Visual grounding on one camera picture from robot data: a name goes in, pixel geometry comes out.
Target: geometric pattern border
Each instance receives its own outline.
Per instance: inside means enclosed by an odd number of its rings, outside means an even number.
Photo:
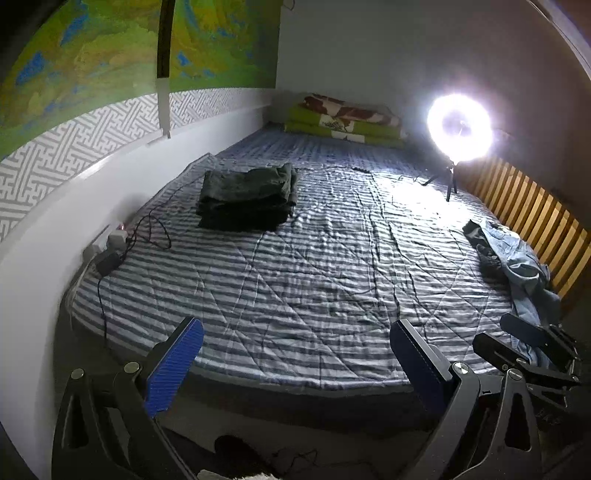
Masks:
[[[0,161],[0,242],[62,183],[159,128],[153,93],[77,116],[4,157]]]
[[[170,126],[183,127],[222,113],[271,104],[275,89],[211,88],[170,94]]]

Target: tripod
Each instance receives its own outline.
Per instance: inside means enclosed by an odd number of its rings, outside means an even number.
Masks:
[[[449,202],[449,197],[452,194],[452,187],[453,187],[453,193],[457,194],[456,172],[454,170],[454,167],[455,167],[455,165],[453,163],[446,167],[447,171],[449,172],[449,182],[447,184],[447,196],[445,198],[446,202]],[[440,176],[441,176],[441,174],[437,173],[437,174],[433,175],[431,178],[429,178],[425,183],[422,183],[421,185],[423,185],[423,187],[426,187],[433,180],[439,178]]]

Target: bed frame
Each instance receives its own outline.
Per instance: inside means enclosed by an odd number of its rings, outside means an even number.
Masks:
[[[457,179],[531,245],[550,267],[564,311],[571,309],[589,282],[588,231],[548,190],[498,157],[461,164]]]

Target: blue and white striped quilt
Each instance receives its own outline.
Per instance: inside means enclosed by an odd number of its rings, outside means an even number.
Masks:
[[[198,227],[206,170],[286,161],[299,168],[299,198],[276,232]],[[272,128],[206,155],[138,212],[136,221],[190,183],[154,212],[172,249],[138,240],[102,280],[109,340],[146,352],[191,315],[205,329],[198,374],[313,394],[375,393],[408,388],[388,340],[402,316],[451,361],[493,370],[472,339],[486,331],[509,341],[499,319],[511,298],[506,283],[483,276],[462,226],[494,217],[466,192],[446,203],[444,185],[420,186],[426,175],[403,151]],[[156,223],[152,239],[166,243]],[[73,317],[102,335],[98,279],[85,275]]]

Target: green painted mural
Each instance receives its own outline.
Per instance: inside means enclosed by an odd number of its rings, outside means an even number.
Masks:
[[[176,0],[171,91],[275,87],[281,0]]]
[[[155,92],[160,0],[69,0],[0,87],[0,158],[60,123]]]
[[[69,0],[0,86],[0,158],[69,119],[155,92],[161,0]],[[171,91],[274,87],[281,0],[176,0]]]

